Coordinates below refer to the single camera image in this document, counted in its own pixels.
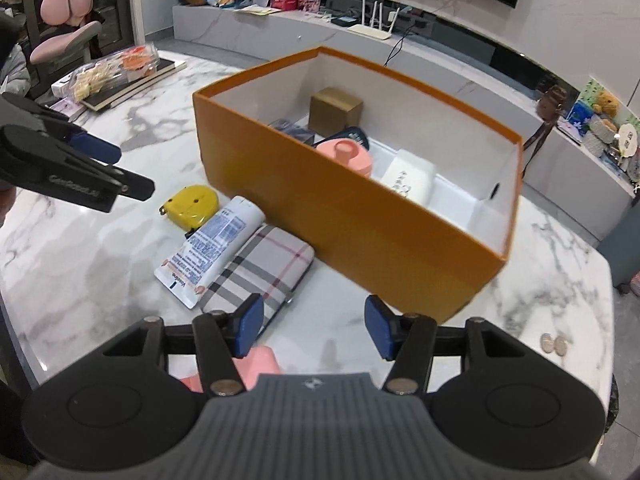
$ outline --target marble table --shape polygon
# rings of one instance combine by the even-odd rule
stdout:
[[[154,268],[183,242],[158,208],[189,184],[205,182],[191,93],[236,72],[187,59],[182,72],[103,115],[79,123],[122,147],[120,165],[156,181],[146,202],[120,197],[110,214],[21,191],[0,229],[0,290],[24,365],[45,381],[80,356],[149,315],[188,323],[189,311],[154,278]],[[262,336],[285,372],[369,372],[380,384],[383,362],[364,327],[367,293],[315,262],[291,306]],[[540,336],[564,335],[566,356],[553,362],[588,384],[608,406],[613,360],[612,288],[606,261],[524,198],[504,270],[450,320],[483,316],[538,352]],[[436,358],[430,389],[459,372],[459,359]],[[191,358],[170,364],[176,376]]]

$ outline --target plaid pouch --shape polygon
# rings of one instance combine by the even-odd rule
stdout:
[[[203,312],[231,313],[258,292],[264,298],[264,329],[290,299],[313,259],[309,244],[280,228],[263,225],[209,285],[199,305]]]

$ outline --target blue gripper pad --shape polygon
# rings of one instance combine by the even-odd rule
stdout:
[[[68,140],[68,145],[84,153],[86,156],[100,160],[100,162],[104,162],[105,164],[115,164],[122,156],[122,152],[118,146],[88,133],[73,135]]]
[[[259,296],[239,320],[234,357],[244,357],[254,344],[264,320],[264,300]]]
[[[364,324],[367,327],[369,336],[376,345],[380,357],[387,361],[393,361],[396,358],[396,342],[392,334],[392,327],[389,316],[385,316],[385,312],[381,312],[376,306],[375,300],[369,296],[364,302]]]

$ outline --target pink bottle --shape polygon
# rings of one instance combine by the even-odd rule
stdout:
[[[371,155],[355,140],[334,139],[328,140],[316,147],[318,152],[332,158],[350,170],[357,171],[364,176],[371,176],[373,161]]]

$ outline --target tube of lotion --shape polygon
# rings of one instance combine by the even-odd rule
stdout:
[[[172,294],[193,308],[240,247],[264,222],[264,213],[234,197],[154,271]]]

